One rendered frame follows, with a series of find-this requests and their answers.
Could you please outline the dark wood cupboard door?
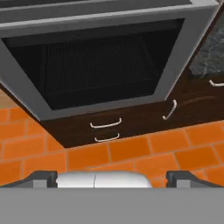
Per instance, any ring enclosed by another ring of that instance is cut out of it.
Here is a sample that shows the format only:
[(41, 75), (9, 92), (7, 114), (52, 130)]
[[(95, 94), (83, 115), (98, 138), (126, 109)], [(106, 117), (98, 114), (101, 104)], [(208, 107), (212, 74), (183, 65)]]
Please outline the dark wood cupboard door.
[(178, 106), (168, 120), (162, 119), (163, 130), (224, 120), (224, 97), (214, 94), (185, 94), (182, 90), (167, 99), (163, 116), (170, 112), (172, 100), (176, 100)]

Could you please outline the white rounded object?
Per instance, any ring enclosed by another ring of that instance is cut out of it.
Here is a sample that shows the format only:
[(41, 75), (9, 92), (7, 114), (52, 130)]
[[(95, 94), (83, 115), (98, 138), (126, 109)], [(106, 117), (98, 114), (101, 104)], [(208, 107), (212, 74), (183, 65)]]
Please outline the white rounded object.
[(142, 174), (131, 171), (73, 171), (61, 173), (58, 188), (152, 188)]

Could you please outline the grey steel oven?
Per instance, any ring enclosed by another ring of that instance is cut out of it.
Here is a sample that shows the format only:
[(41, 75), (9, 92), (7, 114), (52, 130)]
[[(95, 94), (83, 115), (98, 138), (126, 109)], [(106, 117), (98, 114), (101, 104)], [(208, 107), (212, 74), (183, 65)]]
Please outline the grey steel oven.
[[(0, 23), (217, 0), (0, 0)], [(48, 121), (162, 102), (217, 10), (0, 30), (0, 85)]]

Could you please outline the dark wood drawer front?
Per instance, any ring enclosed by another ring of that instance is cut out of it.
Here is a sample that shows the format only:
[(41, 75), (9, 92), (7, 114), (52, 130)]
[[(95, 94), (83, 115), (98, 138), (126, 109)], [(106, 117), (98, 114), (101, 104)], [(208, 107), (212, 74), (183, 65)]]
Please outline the dark wood drawer front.
[(224, 97), (224, 87), (212, 87), (209, 81), (224, 83), (224, 71), (218, 73), (193, 74), (186, 77), (185, 94), (218, 95)]
[[(43, 121), (41, 125), (52, 135), (56, 134), (75, 134), (98, 130), (111, 130), (114, 128), (136, 128), (143, 123), (156, 123), (162, 121), (164, 105), (167, 101), (161, 101), (151, 104), (132, 106), (127, 108), (119, 108), (108, 111), (97, 112), (93, 114), (74, 115), (59, 119)], [(122, 123), (114, 127), (104, 129), (93, 129), (89, 123), (93, 125), (103, 125), (108, 123), (116, 123), (119, 118)]]
[(133, 137), (144, 135), (148, 133), (156, 132), (156, 129), (151, 129), (150, 127), (136, 127), (131, 128), (114, 128), (114, 129), (107, 129), (107, 130), (98, 130), (98, 131), (90, 131), (90, 132), (83, 132), (83, 133), (75, 133), (75, 134), (56, 134), (54, 138), (64, 147), (64, 148), (71, 148), (76, 146), (82, 146), (85, 144), (95, 144), (96, 141), (94, 140), (95, 137), (98, 139), (107, 139), (111, 137), (115, 137), (117, 133), (120, 133), (119, 138), (125, 137)]

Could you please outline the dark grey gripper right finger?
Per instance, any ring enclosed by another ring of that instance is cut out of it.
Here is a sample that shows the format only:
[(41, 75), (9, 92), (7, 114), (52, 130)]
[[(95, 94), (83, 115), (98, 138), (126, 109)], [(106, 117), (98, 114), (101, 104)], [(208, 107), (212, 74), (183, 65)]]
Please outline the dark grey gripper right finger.
[(168, 171), (166, 179), (166, 186), (170, 188), (219, 187), (219, 185), (197, 178), (189, 171)]

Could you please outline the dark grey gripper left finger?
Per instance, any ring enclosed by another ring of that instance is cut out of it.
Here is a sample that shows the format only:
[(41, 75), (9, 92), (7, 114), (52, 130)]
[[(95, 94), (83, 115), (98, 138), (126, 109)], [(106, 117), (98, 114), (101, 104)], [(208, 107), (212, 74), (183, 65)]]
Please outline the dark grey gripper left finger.
[(4, 185), (4, 188), (57, 188), (56, 171), (34, 171), (26, 178)]

